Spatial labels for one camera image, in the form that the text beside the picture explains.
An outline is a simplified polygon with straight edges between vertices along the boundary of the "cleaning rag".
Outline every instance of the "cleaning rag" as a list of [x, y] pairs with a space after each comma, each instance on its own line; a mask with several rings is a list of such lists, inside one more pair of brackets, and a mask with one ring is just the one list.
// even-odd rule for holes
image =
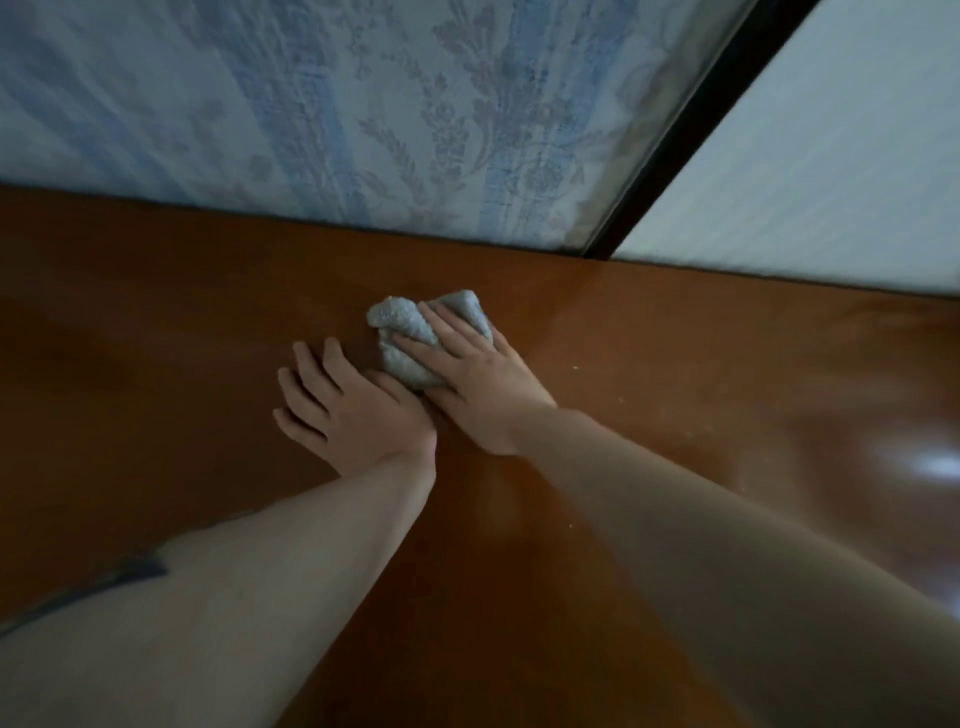
[[[490, 322], [473, 291], [448, 293], [427, 305], [433, 308], [437, 303], [442, 303], [488, 339], [493, 340]], [[383, 368], [387, 374], [395, 376], [414, 391], [441, 387], [445, 384], [440, 376], [410, 358], [394, 344], [393, 334], [399, 333], [434, 349], [443, 349], [437, 334], [426, 323], [423, 315], [417, 311], [416, 303], [409, 299], [391, 296], [367, 312], [367, 323], [379, 332]]]

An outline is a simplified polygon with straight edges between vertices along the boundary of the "person's left arm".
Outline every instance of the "person's left arm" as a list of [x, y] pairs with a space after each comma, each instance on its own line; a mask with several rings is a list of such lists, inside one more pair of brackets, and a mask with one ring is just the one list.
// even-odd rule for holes
[[179, 536], [95, 595], [0, 637], [0, 724], [270, 726], [393, 556], [436, 433], [394, 379], [327, 340], [282, 369], [280, 428], [343, 475]]

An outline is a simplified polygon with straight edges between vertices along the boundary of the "forearm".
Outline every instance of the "forearm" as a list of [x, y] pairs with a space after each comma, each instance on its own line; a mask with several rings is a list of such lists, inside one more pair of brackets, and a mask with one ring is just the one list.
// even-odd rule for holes
[[271, 725], [432, 484], [432, 464], [395, 456], [178, 537], [157, 552], [168, 575], [93, 596], [0, 642], [0, 723]]
[[889, 574], [580, 413], [544, 409], [515, 439], [759, 717], [956, 718], [957, 626]]

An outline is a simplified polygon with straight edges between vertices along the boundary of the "finger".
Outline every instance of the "finger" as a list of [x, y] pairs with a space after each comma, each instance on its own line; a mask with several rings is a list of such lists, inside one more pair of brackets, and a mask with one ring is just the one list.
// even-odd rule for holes
[[490, 333], [493, 334], [493, 345], [496, 347], [496, 350], [505, 356], [509, 356], [515, 362], [526, 366], [526, 364], [523, 362], [523, 359], [516, 352], [516, 349], [510, 346], [510, 342], [507, 341], [507, 337], [500, 333], [500, 330], [494, 326], [492, 322], [488, 323], [490, 324]]
[[315, 455], [324, 457], [326, 438], [322, 434], [297, 422], [290, 411], [286, 409], [275, 409], [274, 419], [284, 435], [294, 442], [300, 443]]
[[469, 341], [475, 349], [479, 349], [481, 352], [493, 351], [493, 344], [490, 342], [490, 339], [488, 339], [462, 318], [457, 316], [457, 314], [455, 314], [442, 303], [437, 304], [437, 315], [453, 330], [467, 339], [467, 341]]
[[303, 391], [294, 373], [284, 367], [276, 373], [276, 378], [280, 382], [283, 398], [291, 411], [314, 429], [326, 432], [330, 423], [329, 413]]
[[406, 336], [400, 336], [396, 333], [394, 334], [394, 343], [402, 352], [409, 354], [424, 367], [431, 372], [436, 372], [444, 379], [452, 379], [457, 373], [460, 359], [447, 352], [428, 347], [426, 344], [421, 344], [419, 341], [408, 339]]
[[294, 344], [294, 357], [297, 359], [297, 370], [300, 372], [300, 381], [303, 382], [306, 391], [313, 395], [316, 401], [324, 407], [329, 407], [330, 404], [341, 396], [342, 393], [340, 390], [334, 386], [333, 382], [330, 381], [330, 377], [324, 373], [320, 364], [317, 363], [317, 359], [313, 355], [313, 352], [310, 351], [310, 347], [302, 341], [298, 341]]
[[399, 381], [388, 375], [386, 372], [369, 371], [366, 372], [367, 379], [376, 384], [380, 389], [393, 397], [400, 404], [410, 404], [417, 401], [414, 394], [404, 387]]
[[324, 341], [324, 369], [342, 392], [366, 381], [363, 375], [347, 361], [340, 342], [332, 337]]
[[470, 356], [472, 353], [476, 353], [476, 347], [472, 346], [459, 331], [440, 318], [437, 312], [426, 303], [418, 303], [417, 310], [423, 315], [423, 318], [426, 319], [426, 323], [429, 324], [433, 332], [437, 334], [440, 343], [444, 345], [444, 349], [448, 352], [456, 356]]
[[461, 399], [460, 395], [458, 395], [452, 389], [447, 389], [446, 387], [426, 389], [423, 390], [423, 393], [426, 395], [427, 399], [440, 407], [443, 412], [454, 422], [457, 422], [460, 413], [467, 404]]

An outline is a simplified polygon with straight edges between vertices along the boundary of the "person's right arm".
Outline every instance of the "person's right arm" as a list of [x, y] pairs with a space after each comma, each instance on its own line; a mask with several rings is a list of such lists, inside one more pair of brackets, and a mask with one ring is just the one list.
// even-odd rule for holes
[[487, 451], [528, 460], [584, 512], [660, 618], [777, 726], [960, 725], [960, 625], [852, 552], [559, 409], [510, 347], [421, 307], [450, 353], [428, 396]]

